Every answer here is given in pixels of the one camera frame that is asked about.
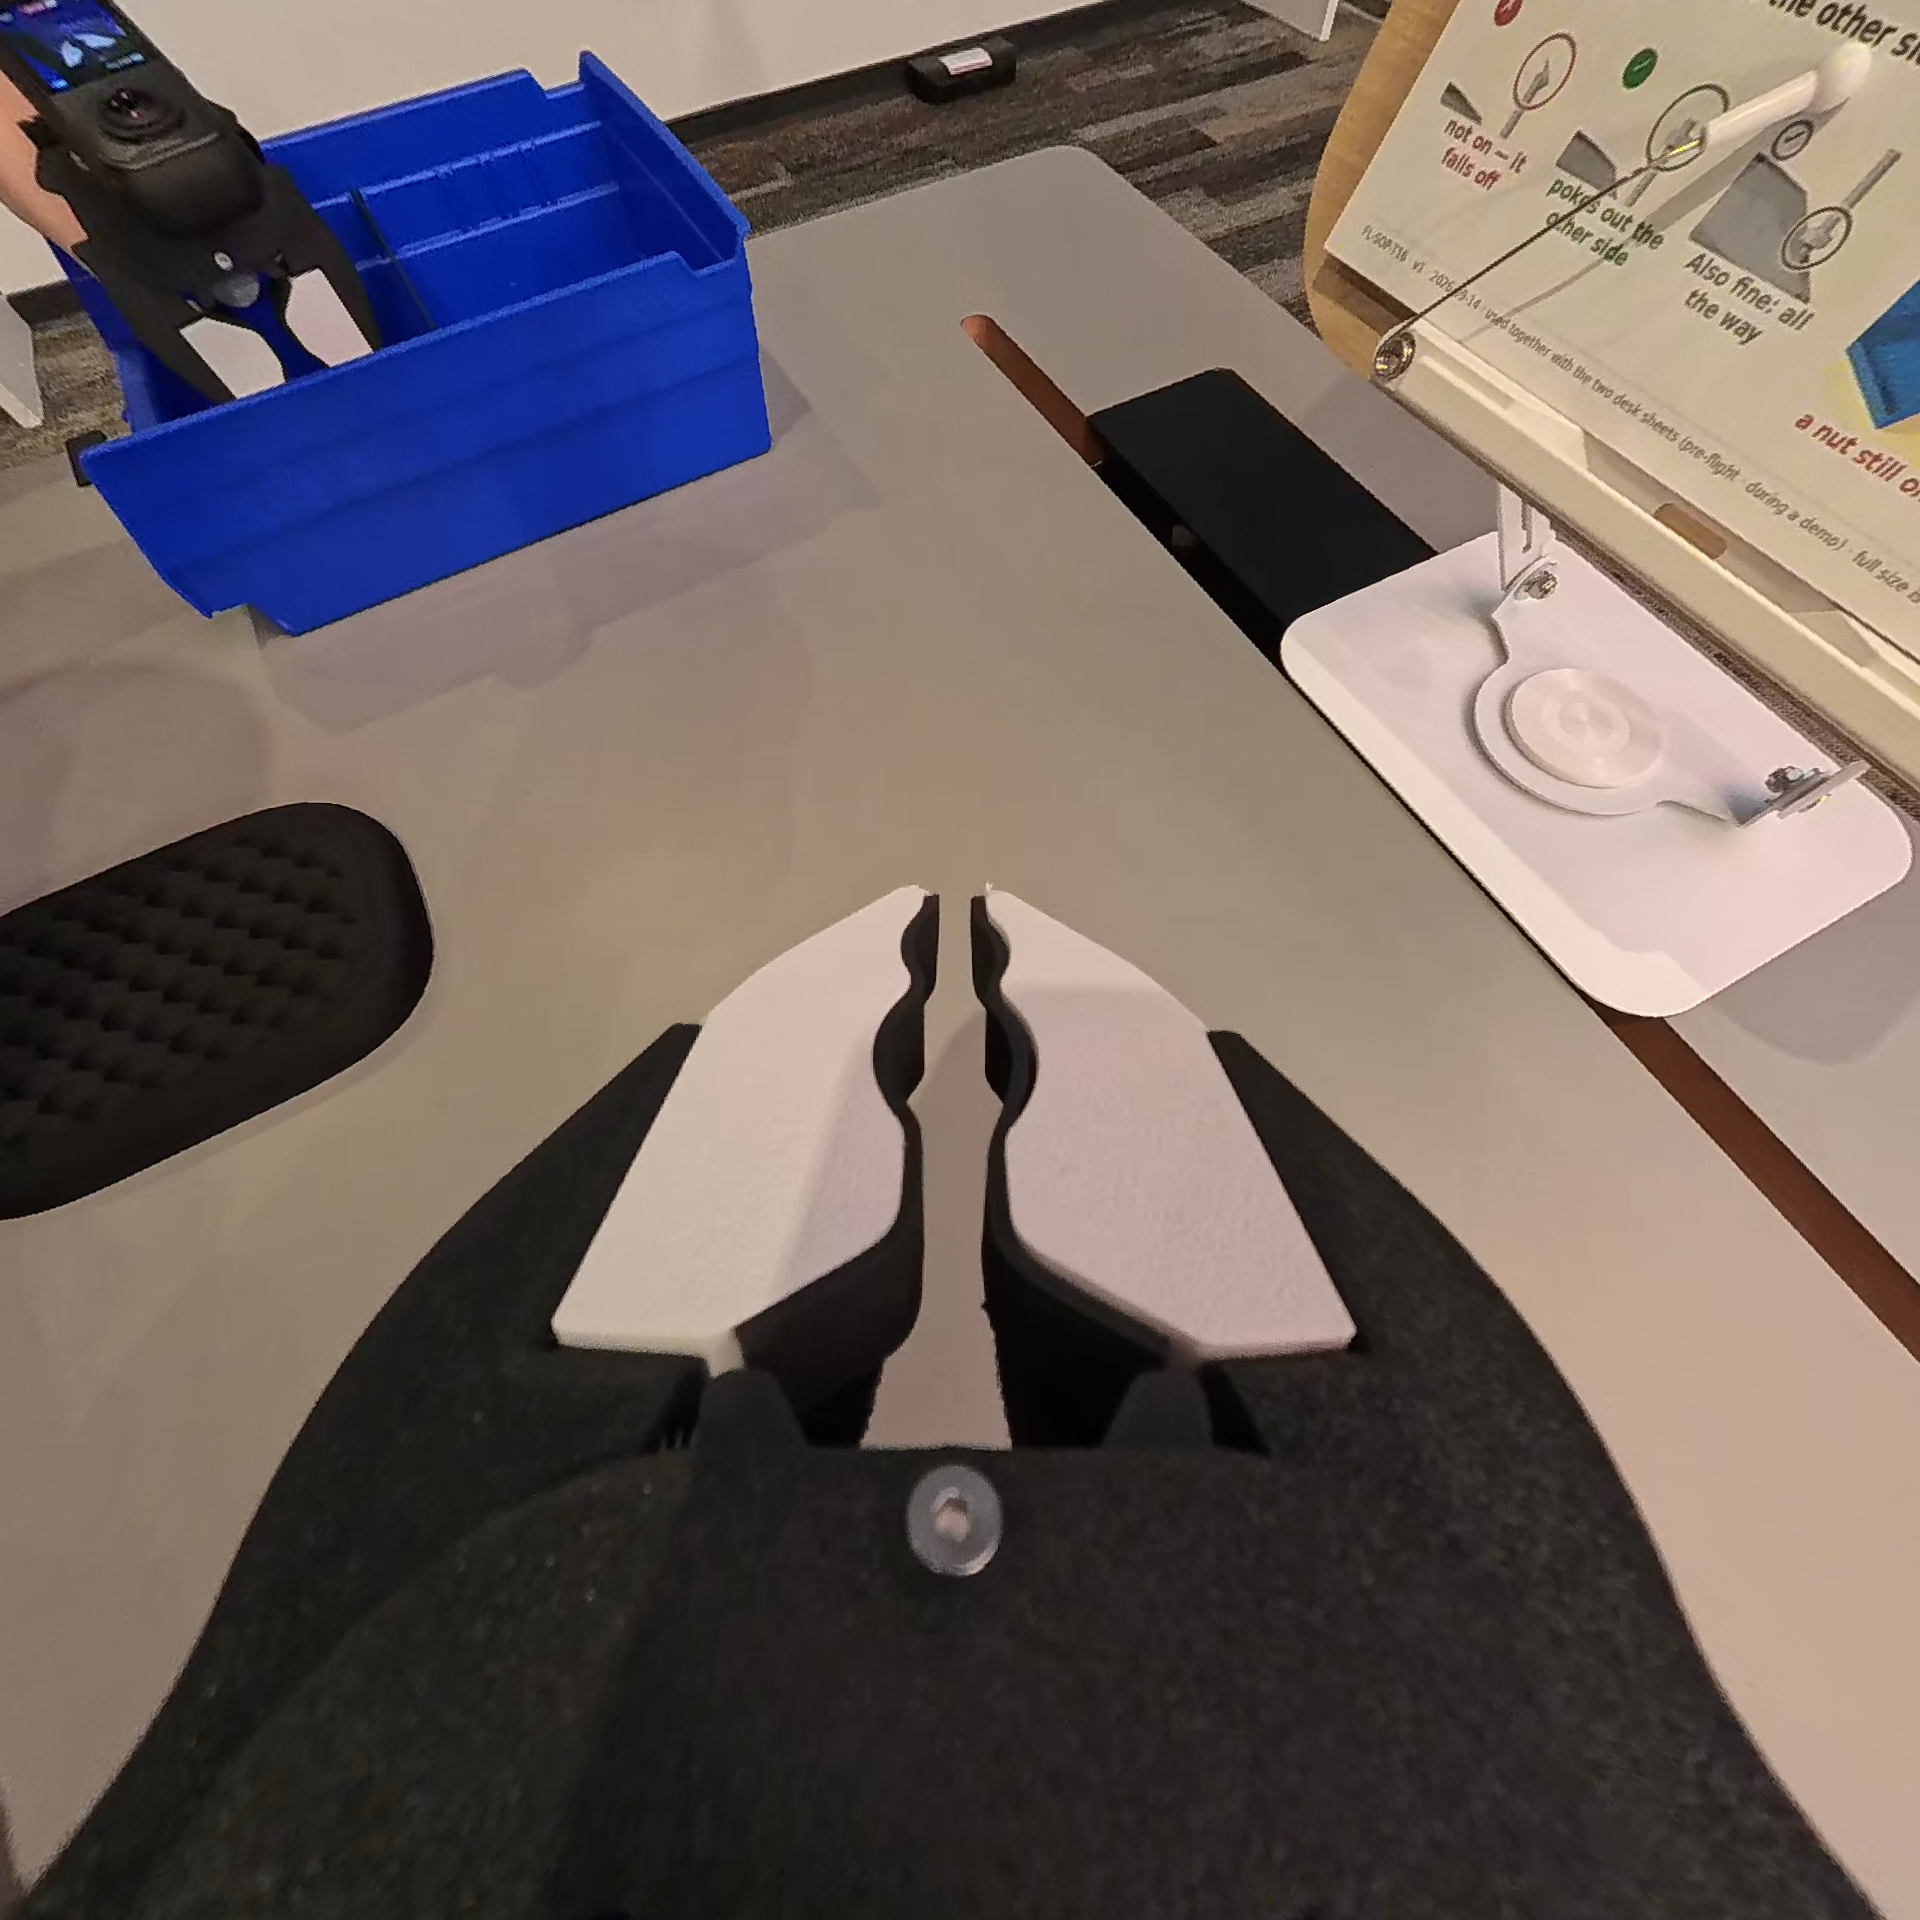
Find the white stand base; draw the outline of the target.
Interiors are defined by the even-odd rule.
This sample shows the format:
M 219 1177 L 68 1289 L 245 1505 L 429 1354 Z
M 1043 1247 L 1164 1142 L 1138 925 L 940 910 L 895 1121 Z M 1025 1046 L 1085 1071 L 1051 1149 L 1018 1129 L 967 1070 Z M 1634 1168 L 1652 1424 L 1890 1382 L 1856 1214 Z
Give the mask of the white stand base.
M 1601 1005 L 1674 1017 L 1893 888 L 1914 858 L 1833 759 L 1546 517 L 1296 617 L 1295 686 Z

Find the small black floor box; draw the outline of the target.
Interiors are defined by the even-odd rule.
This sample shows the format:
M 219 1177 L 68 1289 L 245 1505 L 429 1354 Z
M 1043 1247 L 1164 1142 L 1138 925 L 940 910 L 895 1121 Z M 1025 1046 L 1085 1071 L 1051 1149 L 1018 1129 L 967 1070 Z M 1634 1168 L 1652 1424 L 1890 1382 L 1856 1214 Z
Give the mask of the small black floor box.
M 1005 35 L 986 35 L 904 62 L 906 89 L 927 104 L 954 104 L 1018 79 L 1020 50 Z

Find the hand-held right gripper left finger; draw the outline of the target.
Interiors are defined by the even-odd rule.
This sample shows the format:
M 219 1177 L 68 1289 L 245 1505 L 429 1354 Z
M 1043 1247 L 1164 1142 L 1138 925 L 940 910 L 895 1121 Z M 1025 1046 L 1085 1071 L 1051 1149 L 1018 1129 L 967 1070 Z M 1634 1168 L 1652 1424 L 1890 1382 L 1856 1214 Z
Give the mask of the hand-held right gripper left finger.
M 868 1373 L 920 1312 L 923 1008 L 940 898 L 906 883 L 719 1001 L 576 1265 L 563 1347 L 711 1373 Z

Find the wooden backing board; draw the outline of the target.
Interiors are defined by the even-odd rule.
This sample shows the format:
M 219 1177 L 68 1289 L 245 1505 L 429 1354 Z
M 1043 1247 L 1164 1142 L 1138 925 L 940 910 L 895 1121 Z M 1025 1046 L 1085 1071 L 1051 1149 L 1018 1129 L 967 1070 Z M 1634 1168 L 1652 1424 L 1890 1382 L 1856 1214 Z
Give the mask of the wooden backing board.
M 1312 179 L 1303 238 L 1303 289 L 1312 326 L 1364 382 L 1376 374 L 1381 337 L 1403 321 L 1409 307 L 1332 259 L 1328 242 L 1453 10 L 1456 1 L 1393 5 Z

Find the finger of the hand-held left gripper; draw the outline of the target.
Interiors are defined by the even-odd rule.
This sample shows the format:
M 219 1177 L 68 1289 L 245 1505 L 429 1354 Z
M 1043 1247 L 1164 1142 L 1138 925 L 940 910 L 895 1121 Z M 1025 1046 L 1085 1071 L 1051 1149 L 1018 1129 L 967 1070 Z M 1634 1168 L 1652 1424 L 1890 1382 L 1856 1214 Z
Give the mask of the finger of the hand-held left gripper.
M 345 297 L 322 271 L 307 271 L 285 281 L 284 325 L 297 345 L 325 367 L 347 366 L 378 347 L 378 335 L 369 335 Z
M 234 319 L 194 319 L 188 345 L 234 397 L 277 387 L 297 377 L 277 335 Z

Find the person's left hand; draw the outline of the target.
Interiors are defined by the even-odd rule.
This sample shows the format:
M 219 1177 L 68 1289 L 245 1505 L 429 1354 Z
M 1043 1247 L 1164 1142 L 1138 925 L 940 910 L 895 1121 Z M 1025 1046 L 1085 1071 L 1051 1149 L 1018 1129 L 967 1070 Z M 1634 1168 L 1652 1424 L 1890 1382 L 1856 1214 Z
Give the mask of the person's left hand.
M 58 248 L 74 248 L 87 240 L 75 210 L 40 179 L 40 149 L 27 123 L 37 118 L 33 102 L 3 74 L 3 202 Z

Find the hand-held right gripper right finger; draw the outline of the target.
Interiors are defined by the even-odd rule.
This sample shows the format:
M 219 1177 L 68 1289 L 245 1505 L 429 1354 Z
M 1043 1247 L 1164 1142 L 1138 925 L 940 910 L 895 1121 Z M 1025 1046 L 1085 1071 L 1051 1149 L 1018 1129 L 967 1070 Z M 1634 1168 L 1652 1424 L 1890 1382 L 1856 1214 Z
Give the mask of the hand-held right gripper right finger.
M 1189 1366 L 1347 1351 L 1353 1314 L 1208 1024 L 1011 891 L 971 903 L 971 935 L 995 1278 Z

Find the blue plastic bin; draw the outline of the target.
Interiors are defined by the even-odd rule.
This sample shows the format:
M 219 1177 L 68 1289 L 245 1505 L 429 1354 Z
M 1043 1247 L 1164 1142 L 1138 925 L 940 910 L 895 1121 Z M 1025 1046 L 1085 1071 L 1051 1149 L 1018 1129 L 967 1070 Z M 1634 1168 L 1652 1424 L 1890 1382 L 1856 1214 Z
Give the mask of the blue plastic bin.
M 64 264 L 130 431 L 83 458 L 207 617 L 312 633 L 773 442 L 748 218 L 595 51 L 279 135 L 381 351 L 204 406 Z M 378 251 L 364 187 L 440 329 Z

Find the grey desk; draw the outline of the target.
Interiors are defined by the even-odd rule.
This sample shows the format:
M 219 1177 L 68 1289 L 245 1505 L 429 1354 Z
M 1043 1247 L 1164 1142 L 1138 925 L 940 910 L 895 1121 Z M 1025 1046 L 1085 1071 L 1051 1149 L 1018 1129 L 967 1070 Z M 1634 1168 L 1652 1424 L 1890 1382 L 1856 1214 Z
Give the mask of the grey desk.
M 667 1024 L 944 901 L 929 1169 L 993 1117 L 1001 887 L 1256 1041 L 1458 1237 L 1623 1469 L 1769 1761 L 1915 1915 L 1915 1359 L 964 334 L 1088 411 L 1234 367 L 1433 541 L 1288 313 L 1080 151 L 749 245 L 776 446 L 305 637 L 5 475 L 5 904 L 330 800 L 437 966 L 290 1111 L 5 1225 L 5 1805 L 37 1877 L 409 1269 Z

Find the black wrist rest pad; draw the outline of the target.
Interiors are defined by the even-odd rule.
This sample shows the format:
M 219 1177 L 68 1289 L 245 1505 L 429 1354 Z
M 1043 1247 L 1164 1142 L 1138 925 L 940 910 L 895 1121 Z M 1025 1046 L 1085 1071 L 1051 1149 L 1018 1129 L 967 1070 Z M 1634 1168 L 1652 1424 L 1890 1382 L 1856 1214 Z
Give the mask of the black wrist rest pad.
M 3 919 L 3 1218 L 75 1205 L 347 1071 L 434 966 L 411 857 L 333 801 L 252 811 Z

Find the white sheet peg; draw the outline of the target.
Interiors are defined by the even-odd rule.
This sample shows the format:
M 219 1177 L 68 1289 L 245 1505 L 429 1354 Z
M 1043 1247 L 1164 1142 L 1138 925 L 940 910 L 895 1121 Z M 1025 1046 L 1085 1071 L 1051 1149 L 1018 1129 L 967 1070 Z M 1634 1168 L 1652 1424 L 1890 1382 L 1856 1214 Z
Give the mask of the white sheet peg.
M 1695 160 L 1736 149 L 1796 115 L 1847 104 L 1872 70 L 1872 50 L 1859 40 L 1847 40 L 1794 79 L 1728 107 L 1669 145 L 1652 151 L 1648 170 L 1669 174 L 1690 166 Z

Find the printed instruction sheet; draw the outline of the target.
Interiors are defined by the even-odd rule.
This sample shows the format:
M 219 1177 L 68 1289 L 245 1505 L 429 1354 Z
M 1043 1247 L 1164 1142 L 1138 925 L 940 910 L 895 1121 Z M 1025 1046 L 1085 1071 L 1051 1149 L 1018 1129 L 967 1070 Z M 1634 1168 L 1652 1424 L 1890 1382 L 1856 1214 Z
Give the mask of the printed instruction sheet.
M 1919 8 L 1458 5 L 1328 248 L 1915 653 Z M 1859 93 L 1650 174 L 1847 40 Z

